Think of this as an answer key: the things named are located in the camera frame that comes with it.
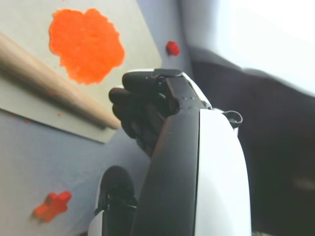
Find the robotic hand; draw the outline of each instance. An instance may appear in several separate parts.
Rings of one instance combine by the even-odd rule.
[[[214,111],[179,70],[131,71],[123,85],[109,93],[113,112],[152,159],[127,235],[250,236],[247,170],[233,130],[242,117]],[[94,228],[103,214],[90,236],[102,235]]]

